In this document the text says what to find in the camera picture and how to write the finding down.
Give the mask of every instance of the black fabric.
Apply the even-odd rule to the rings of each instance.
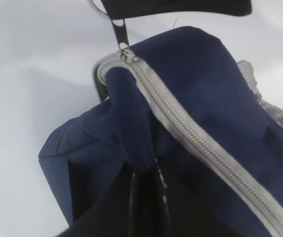
[[[132,168],[125,165],[106,196],[60,237],[241,237],[187,192],[163,158],[153,171],[136,174],[135,182],[132,173]],[[135,188],[138,191],[130,203]],[[129,219],[134,222],[130,234]]]
[[[126,237],[132,168],[124,165],[106,196],[60,237]]]
[[[205,11],[234,16],[252,12],[250,0],[102,0],[111,19],[174,11]]]

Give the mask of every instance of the black strap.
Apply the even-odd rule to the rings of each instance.
[[[234,16],[252,12],[250,0],[102,0],[113,20],[174,11],[205,11]]]

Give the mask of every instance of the zipper teeth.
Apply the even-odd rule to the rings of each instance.
[[[131,67],[138,75],[138,79],[144,84],[146,89],[150,92],[154,100],[159,104],[160,108],[168,116],[172,123],[180,130],[180,132],[187,138],[187,140],[196,146],[210,162],[212,162],[217,169],[223,173],[240,191],[260,210],[260,212],[267,218],[272,227],[283,237],[283,219],[272,210],[270,205],[263,199],[258,192],[253,189],[237,172],[235,172],[222,157],[201,138],[199,137],[179,116],[166,98],[162,95],[158,87],[154,84],[153,80],[148,76],[144,69],[138,65],[138,60],[128,63],[119,57],[108,58],[107,61],[101,66],[103,68],[109,66],[114,62],[122,62]]]
[[[265,202],[265,200],[238,174],[236,173],[216,152],[206,144],[179,116],[179,114],[174,110],[174,108],[169,104],[166,98],[161,94],[160,90],[153,83],[147,73],[138,66],[138,62],[130,64],[130,66],[138,74],[139,78],[142,80],[143,84],[150,91],[155,101],[160,105],[162,110],[167,114],[167,116],[172,120],[172,122],[179,128],[179,130],[186,136],[192,144],[195,144],[200,151],[213,163],[217,164],[216,167],[221,167],[221,172],[226,173],[227,177],[230,176],[231,180],[234,180],[235,185],[238,185],[245,192],[247,192],[247,197],[256,203],[256,206],[261,209],[265,216],[270,215],[271,224],[275,229],[279,229],[279,233],[283,232],[283,220],[271,209],[271,207]]]

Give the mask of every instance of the gray zipper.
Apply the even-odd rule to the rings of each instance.
[[[128,69],[163,126],[240,196],[273,237],[283,237],[283,207],[190,117],[156,72],[125,50],[124,55],[116,53],[98,63],[97,76],[103,84],[105,74],[113,67]]]

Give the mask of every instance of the navy blue bag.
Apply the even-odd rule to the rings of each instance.
[[[221,41],[178,28],[101,60],[109,99],[56,129],[40,165],[69,224],[125,164],[169,163],[221,223],[283,237],[283,128],[257,103]]]

